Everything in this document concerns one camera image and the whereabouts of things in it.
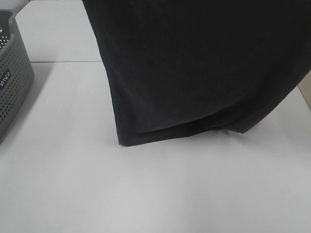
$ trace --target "black cloth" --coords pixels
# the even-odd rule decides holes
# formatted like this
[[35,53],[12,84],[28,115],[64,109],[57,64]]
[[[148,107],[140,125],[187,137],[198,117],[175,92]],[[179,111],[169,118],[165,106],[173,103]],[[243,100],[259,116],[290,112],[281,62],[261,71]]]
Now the black cloth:
[[244,133],[311,68],[309,0],[83,2],[122,145]]

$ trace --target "white table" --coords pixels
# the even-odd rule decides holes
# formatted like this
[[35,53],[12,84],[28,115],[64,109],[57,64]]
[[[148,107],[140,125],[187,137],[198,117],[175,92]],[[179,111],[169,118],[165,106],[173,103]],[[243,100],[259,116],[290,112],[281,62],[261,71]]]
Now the white table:
[[72,62],[33,64],[0,146],[1,233],[310,232],[311,112],[298,88],[245,134],[126,148],[102,63],[60,53]]

